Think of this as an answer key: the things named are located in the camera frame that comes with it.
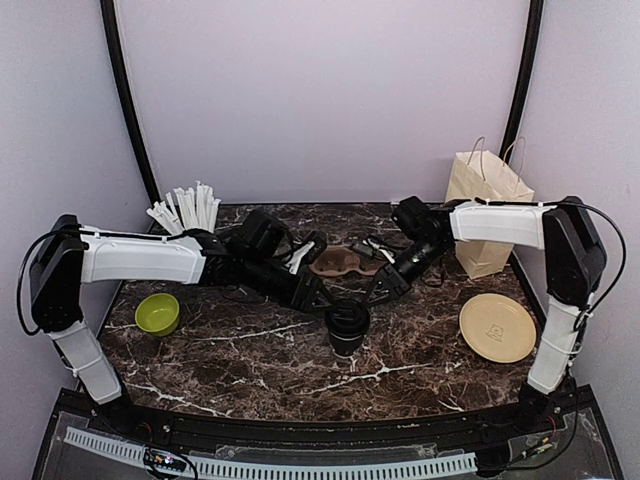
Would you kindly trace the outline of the black coffee cup lid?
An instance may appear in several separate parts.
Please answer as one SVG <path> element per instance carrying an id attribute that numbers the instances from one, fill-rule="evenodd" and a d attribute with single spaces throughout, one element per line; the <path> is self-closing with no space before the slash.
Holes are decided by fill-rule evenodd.
<path id="1" fill-rule="evenodd" d="M 342 299 L 324 312 L 328 330 L 337 335 L 364 334 L 370 326 L 367 308 L 355 300 Z"/>

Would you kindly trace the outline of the brown cardboard cup carrier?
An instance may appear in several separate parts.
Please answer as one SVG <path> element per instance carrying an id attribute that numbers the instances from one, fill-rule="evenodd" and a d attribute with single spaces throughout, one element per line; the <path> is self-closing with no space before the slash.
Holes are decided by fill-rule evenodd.
<path id="1" fill-rule="evenodd" d="M 370 259 L 346 247 L 327 248 L 310 265 L 310 270 L 322 277 L 335 278 L 356 273 L 374 276 L 384 265 L 383 260 Z"/>

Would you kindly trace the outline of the black paper coffee cup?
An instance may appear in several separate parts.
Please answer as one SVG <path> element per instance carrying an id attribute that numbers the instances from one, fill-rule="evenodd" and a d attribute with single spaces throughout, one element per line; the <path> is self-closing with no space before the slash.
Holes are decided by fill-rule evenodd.
<path id="1" fill-rule="evenodd" d="M 329 343 L 339 357 L 352 356 L 363 344 L 368 325 L 356 329 L 339 329 L 335 324 L 328 324 Z"/>

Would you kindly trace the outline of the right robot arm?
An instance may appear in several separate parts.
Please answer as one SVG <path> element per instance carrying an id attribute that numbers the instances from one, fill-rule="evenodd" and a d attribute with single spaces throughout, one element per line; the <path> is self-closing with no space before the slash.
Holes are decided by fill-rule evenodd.
<path id="1" fill-rule="evenodd" d="M 577 196 L 550 202 L 460 198 L 439 206 L 409 197 L 398 204 L 392 219 L 411 244 L 376 272 L 365 304 L 374 307 L 404 296 L 435 260 L 459 242 L 540 250 L 545 254 L 549 301 L 542 344 L 527 383 L 549 395 L 576 356 L 575 345 L 588 317 L 606 296 L 598 290 L 607 254 L 591 219 L 597 211 Z"/>

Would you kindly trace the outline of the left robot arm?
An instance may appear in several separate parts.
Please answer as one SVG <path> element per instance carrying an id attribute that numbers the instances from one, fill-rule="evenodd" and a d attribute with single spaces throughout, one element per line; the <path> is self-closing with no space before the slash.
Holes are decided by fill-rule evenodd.
<path id="1" fill-rule="evenodd" d="M 100 231 L 62 215 L 23 257 L 16 287 L 29 289 L 30 304 L 16 295 L 18 319 L 34 321 L 28 335 L 49 336 L 89 397 L 103 405 L 103 421 L 120 436 L 131 436 L 141 427 L 141 415 L 126 402 L 122 380 L 84 322 L 82 285 L 143 280 L 245 286 L 298 312 L 331 309 L 335 301 L 322 279 L 302 267 L 324 250 L 324 241 L 310 236 L 278 253 L 289 237 L 286 225 L 261 209 L 223 236 L 203 229 L 173 236 Z"/>

